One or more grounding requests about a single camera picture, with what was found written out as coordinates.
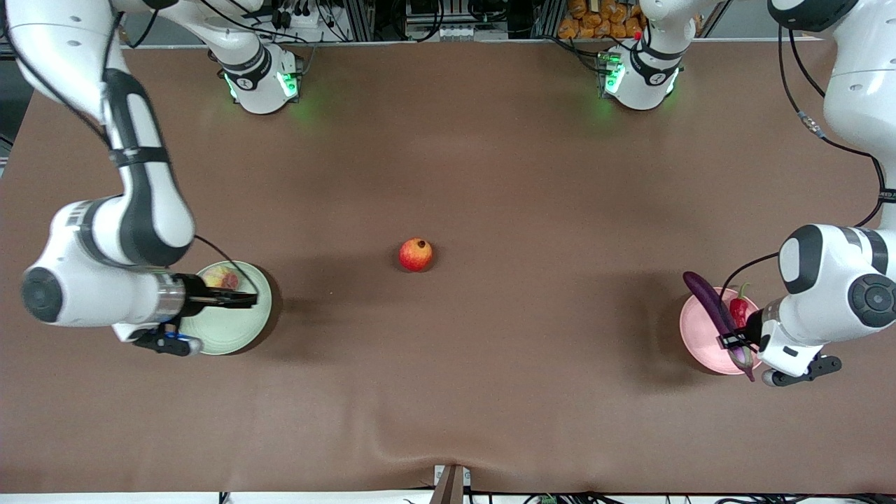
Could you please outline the pink round plate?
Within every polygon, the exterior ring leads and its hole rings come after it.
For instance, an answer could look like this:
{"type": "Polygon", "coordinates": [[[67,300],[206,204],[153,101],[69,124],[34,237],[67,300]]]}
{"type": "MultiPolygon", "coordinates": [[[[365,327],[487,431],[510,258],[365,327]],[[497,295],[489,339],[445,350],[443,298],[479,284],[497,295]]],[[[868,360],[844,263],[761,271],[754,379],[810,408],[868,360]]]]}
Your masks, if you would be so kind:
{"type": "Polygon", "coordinates": [[[706,369],[721,375],[743,375],[720,346],[713,320],[694,295],[682,306],[679,328],[686,349],[706,369]]]}

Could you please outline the brown post with white brackets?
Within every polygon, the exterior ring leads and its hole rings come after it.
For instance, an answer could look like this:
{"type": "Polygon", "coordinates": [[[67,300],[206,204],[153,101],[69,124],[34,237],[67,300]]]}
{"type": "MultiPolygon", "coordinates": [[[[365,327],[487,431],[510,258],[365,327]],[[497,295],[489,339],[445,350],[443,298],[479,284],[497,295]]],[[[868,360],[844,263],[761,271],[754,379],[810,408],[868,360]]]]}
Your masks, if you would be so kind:
{"type": "Polygon", "coordinates": [[[436,465],[434,485],[434,493],[429,504],[468,504],[470,469],[462,465],[436,465]]]}

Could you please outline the red pomegranate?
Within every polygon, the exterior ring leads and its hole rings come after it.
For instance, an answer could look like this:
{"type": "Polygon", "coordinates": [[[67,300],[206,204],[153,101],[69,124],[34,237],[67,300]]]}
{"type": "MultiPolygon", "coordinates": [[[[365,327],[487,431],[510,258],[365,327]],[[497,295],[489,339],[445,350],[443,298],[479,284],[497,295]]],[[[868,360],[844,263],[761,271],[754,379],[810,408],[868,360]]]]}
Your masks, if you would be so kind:
{"type": "Polygon", "coordinates": [[[434,248],[429,241],[412,238],[404,242],[398,252],[399,264],[409,272],[422,272],[434,258],[434,248]]]}

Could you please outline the long purple eggplant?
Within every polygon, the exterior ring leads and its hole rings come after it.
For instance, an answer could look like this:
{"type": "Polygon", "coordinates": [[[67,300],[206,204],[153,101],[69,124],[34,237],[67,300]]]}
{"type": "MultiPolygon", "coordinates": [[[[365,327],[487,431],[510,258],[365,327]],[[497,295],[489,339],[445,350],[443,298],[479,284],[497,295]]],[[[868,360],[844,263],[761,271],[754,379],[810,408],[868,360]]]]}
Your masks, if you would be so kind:
{"type": "MultiPolygon", "coordinates": [[[[734,299],[737,294],[730,289],[713,287],[713,285],[700,274],[697,274],[697,272],[684,272],[684,274],[682,274],[682,280],[684,281],[685,286],[688,287],[688,290],[691,291],[691,295],[694,295],[697,298],[710,316],[710,319],[713,320],[716,330],[719,333],[717,341],[720,346],[726,350],[724,344],[721,344],[721,335],[727,334],[733,330],[743,329],[735,329],[735,323],[729,313],[730,300],[734,299]]],[[[752,312],[755,312],[755,304],[753,304],[753,301],[749,301],[751,303],[752,312]]],[[[739,369],[743,371],[743,376],[747,377],[750,381],[755,382],[755,369],[759,365],[755,351],[746,351],[744,348],[735,348],[732,351],[726,351],[729,354],[730,360],[735,363],[736,367],[739,367],[739,369]]]]}

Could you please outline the red chili pepper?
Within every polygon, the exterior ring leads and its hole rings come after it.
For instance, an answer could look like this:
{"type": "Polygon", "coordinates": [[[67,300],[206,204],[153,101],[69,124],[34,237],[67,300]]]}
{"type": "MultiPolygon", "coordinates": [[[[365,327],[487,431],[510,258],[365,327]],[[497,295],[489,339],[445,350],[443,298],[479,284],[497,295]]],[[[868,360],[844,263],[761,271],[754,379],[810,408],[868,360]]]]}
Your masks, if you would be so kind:
{"type": "Polygon", "coordinates": [[[752,314],[751,302],[745,296],[746,287],[749,283],[744,283],[737,291],[737,296],[730,300],[729,313],[735,323],[735,329],[744,328],[748,323],[749,315],[752,314]]]}

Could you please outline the white power strip with plugs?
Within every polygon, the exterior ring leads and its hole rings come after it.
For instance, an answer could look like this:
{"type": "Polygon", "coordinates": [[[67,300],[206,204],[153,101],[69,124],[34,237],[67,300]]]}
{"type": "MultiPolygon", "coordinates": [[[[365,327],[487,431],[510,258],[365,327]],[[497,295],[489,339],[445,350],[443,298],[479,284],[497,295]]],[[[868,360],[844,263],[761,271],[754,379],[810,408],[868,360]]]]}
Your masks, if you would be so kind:
{"type": "Polygon", "coordinates": [[[322,11],[318,0],[271,0],[275,29],[332,27],[333,20],[322,11]]]}

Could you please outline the orange snack bags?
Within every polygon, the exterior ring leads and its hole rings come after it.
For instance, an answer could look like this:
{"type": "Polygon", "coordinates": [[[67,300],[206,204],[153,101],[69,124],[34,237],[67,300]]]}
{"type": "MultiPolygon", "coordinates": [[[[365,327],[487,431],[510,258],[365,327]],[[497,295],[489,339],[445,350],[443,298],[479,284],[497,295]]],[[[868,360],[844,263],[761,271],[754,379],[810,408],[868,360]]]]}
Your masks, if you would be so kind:
{"type": "Polygon", "coordinates": [[[638,0],[566,0],[558,39],[639,39],[648,25],[638,0]]]}

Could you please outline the yellow pink peach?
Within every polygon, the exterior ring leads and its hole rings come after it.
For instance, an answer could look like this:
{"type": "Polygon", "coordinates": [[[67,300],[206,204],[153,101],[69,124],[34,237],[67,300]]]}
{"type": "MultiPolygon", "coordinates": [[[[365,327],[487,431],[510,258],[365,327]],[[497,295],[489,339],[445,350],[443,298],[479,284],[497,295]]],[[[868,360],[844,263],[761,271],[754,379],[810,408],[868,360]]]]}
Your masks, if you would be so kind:
{"type": "Polygon", "coordinates": [[[227,265],[212,265],[199,273],[199,277],[210,289],[238,291],[240,278],[236,268],[227,265]]]}

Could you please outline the brown table cloth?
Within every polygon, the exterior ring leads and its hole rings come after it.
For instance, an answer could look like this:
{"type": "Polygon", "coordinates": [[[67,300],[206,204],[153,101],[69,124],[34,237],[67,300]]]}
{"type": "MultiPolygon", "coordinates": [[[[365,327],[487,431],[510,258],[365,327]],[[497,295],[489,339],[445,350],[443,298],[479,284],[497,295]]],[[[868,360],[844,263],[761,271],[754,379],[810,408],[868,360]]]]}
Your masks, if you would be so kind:
{"type": "Polygon", "coordinates": [[[120,191],[29,103],[0,178],[0,491],[358,491],[441,463],[479,490],[896,494],[896,330],[791,387],[707,373],[678,318],[871,162],[788,106],[774,42],[698,42],[647,113],[552,43],[317,51],[302,98],[234,105],[201,49],[129,53],[199,233],[278,291],[259,344],[177,358],[42,325],[20,277],[59,207],[120,191]],[[434,258],[399,264],[408,239],[434,258]]]}

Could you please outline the green round plate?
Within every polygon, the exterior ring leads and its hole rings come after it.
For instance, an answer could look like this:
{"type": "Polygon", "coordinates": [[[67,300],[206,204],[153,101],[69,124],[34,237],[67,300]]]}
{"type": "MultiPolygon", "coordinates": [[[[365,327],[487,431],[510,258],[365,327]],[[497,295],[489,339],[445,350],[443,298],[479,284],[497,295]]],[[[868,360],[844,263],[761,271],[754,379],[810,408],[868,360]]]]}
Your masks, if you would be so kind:
{"type": "Polygon", "coordinates": [[[246,350],[265,331],[271,319],[273,294],[266,276],[249,262],[236,261],[231,264],[221,261],[212,265],[236,268],[240,278],[237,291],[257,293],[257,304],[252,309],[205,307],[198,315],[183,319],[179,332],[201,340],[204,345],[202,354],[224,356],[246,350]]]}

